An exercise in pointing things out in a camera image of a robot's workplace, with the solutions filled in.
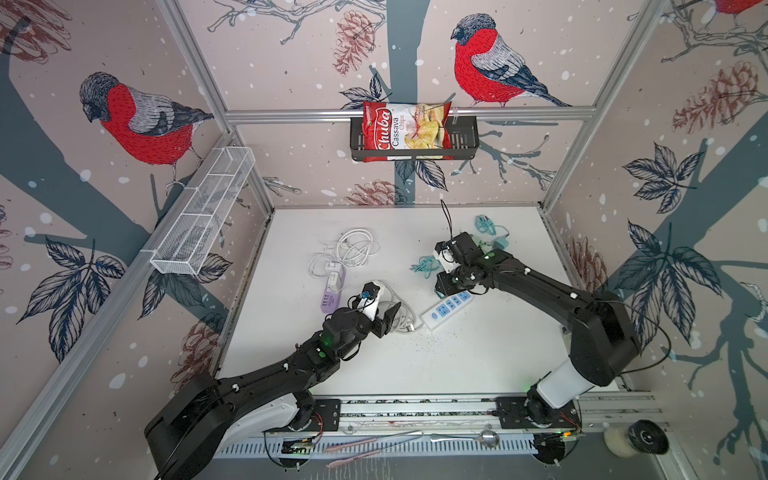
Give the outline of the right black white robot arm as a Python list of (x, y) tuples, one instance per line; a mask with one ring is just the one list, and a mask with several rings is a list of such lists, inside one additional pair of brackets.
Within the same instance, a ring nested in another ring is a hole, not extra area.
[(568, 359), (526, 393), (527, 418), (548, 427), (559, 410), (594, 387), (606, 387), (641, 353), (627, 308), (610, 292), (593, 294), (546, 276), (498, 249), (484, 252), (462, 232), (435, 245), (443, 264), (435, 289), (444, 297), (477, 286), (500, 290), (538, 308), (570, 334)]

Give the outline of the white blue power strip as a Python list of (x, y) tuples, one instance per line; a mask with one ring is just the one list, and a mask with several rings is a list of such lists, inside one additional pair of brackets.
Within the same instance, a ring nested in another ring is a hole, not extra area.
[(445, 322), (455, 317), (464, 307), (473, 301), (473, 295), (462, 291), (442, 298), (437, 304), (421, 315), (421, 321), (430, 330), (436, 330)]

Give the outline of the small white plug adapter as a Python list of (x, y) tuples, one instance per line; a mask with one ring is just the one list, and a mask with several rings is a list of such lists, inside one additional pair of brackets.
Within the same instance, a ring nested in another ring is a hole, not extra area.
[(338, 294), (344, 287), (347, 267), (333, 255), (317, 253), (308, 263), (308, 273), (312, 278), (325, 279), (326, 290)]

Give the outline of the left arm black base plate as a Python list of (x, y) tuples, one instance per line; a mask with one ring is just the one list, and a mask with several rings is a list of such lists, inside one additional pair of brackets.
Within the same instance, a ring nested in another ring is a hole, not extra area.
[(297, 415), (289, 424), (294, 431), (337, 432), (340, 424), (339, 399), (315, 399), (299, 404)]

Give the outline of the purple power strip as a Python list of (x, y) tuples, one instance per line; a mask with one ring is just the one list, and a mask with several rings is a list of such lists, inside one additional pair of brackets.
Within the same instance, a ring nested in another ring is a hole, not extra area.
[(342, 270), (331, 271), (328, 274), (321, 300), (321, 311), (324, 314), (333, 314), (339, 308), (344, 280), (345, 272)]

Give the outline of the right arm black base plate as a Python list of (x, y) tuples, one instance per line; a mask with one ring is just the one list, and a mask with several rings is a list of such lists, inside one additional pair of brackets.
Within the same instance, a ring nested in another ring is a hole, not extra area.
[(495, 411), (501, 427), (506, 430), (580, 429), (582, 425), (573, 401), (554, 409), (526, 396), (501, 396), (495, 399)]

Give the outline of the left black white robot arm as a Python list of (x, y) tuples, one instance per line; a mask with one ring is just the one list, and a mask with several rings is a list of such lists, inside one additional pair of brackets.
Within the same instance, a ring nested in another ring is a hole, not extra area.
[(194, 478), (229, 439), (227, 431), (262, 407), (286, 403), (289, 413), (265, 415), (259, 431), (307, 425), (315, 404), (310, 389), (354, 358), (369, 335), (392, 331), (402, 303), (382, 307), (381, 291), (380, 284), (366, 283), (350, 307), (328, 314), (322, 329), (283, 360), (223, 379), (207, 371), (193, 376), (144, 429), (155, 477)]

